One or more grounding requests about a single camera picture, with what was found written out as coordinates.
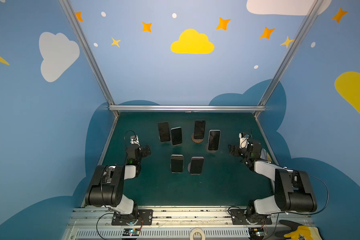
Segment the light blue phone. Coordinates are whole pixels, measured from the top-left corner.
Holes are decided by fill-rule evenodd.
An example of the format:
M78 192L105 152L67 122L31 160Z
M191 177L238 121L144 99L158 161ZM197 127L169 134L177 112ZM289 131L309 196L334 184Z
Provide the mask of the light blue phone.
M182 173L184 169L184 156L171 155L171 172Z

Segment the purple phone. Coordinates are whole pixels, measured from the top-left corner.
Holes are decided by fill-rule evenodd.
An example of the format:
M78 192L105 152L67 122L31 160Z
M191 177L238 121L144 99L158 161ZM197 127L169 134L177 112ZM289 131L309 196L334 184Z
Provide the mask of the purple phone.
M203 170L204 157L192 157L191 163L191 175L200 175Z

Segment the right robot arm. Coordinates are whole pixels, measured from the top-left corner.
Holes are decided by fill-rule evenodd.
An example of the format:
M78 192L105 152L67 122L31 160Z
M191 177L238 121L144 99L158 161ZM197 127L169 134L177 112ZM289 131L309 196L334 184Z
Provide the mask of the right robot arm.
M283 168L262 158L259 142L245 140L242 145L228 145L229 154L241 157L250 171L267 177L274 184L273 195L249 201L244 212L249 224L262 222L272 214L292 212L313 214L318 203L308 173Z

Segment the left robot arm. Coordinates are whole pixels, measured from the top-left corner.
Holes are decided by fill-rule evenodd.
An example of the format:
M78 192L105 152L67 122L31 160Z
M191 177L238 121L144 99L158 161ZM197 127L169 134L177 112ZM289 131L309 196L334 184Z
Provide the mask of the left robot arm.
M85 195L85 203L94 207L106 207L113 212L113 225L133 226L144 223L134 200L124 195L126 180L137 178L141 172L142 158L151 154L149 145L131 144L126 149L124 165L97 166Z

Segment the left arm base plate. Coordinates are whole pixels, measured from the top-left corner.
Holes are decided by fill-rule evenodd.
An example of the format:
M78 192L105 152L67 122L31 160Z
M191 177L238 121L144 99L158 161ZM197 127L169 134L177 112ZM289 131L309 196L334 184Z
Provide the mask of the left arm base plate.
M138 209L129 215L114 213L111 222L112 226L151 226L153 221L152 209Z

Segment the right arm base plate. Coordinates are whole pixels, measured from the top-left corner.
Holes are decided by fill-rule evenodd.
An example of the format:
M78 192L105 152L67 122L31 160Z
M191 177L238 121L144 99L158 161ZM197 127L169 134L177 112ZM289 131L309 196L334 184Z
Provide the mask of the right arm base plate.
M246 216L246 210L233 208L228 209L233 225L271 225L273 222L268 215Z

